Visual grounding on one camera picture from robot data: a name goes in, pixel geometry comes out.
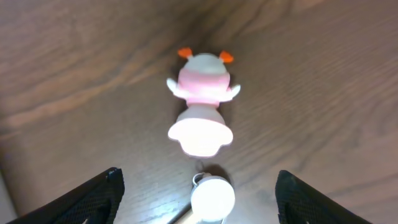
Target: round white object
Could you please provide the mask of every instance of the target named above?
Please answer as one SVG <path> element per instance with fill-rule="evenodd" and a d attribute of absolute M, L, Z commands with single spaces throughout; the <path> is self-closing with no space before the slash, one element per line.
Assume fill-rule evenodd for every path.
<path fill-rule="evenodd" d="M 205 222 L 217 222 L 226 218 L 234 204 L 234 189 L 222 177 L 205 177 L 192 191 L 192 211 Z"/>

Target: black plastic part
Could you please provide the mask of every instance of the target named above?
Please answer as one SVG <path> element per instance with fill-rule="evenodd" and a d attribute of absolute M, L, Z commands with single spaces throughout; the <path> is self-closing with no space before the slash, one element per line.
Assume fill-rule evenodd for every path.
<path fill-rule="evenodd" d="M 9 224 L 110 224 L 123 194 L 122 170 L 113 167 Z"/>
<path fill-rule="evenodd" d="M 281 224 L 370 224 L 282 170 L 275 187 Z"/>

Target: toy figure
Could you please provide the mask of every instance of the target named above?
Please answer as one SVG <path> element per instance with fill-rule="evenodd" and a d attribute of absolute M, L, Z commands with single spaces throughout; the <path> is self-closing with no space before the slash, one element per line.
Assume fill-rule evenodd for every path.
<path fill-rule="evenodd" d="M 180 49 L 179 56 L 188 62 L 180 70 L 178 83 L 167 79 L 173 94 L 187 101 L 188 109 L 177 118 L 169 130 L 169 138 L 179 141 L 182 149 L 191 156 L 214 156 L 218 149 L 233 140 L 231 130 L 225 125 L 217 108 L 220 102 L 232 100 L 241 86 L 229 87 L 229 73 L 224 63 L 233 57 L 222 52 L 192 55 L 189 48 Z"/>

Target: brown wooden surface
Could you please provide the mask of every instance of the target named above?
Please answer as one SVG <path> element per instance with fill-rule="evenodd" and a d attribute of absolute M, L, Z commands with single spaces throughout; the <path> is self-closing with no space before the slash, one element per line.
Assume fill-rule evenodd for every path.
<path fill-rule="evenodd" d="M 117 223 L 177 214 L 198 161 L 167 139 L 182 101 L 165 79 L 189 45 L 233 53 L 242 85 L 221 108 L 233 144 L 203 160 L 233 179 L 228 223 L 277 223 L 281 169 L 395 223 L 398 3 L 333 0 L 295 14 L 317 2 L 1 0 L 0 165 L 18 213 L 116 166 Z"/>

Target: orange horn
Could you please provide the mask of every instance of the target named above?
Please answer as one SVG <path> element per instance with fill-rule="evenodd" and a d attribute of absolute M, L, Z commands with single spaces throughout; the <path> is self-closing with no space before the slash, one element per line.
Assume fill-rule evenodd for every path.
<path fill-rule="evenodd" d="M 183 58 L 189 58 L 192 56 L 192 50 L 189 47 L 184 47 L 178 50 L 178 55 Z"/>
<path fill-rule="evenodd" d="M 220 53 L 220 59 L 222 59 L 224 63 L 231 63 L 234 61 L 234 57 L 224 50 Z"/>

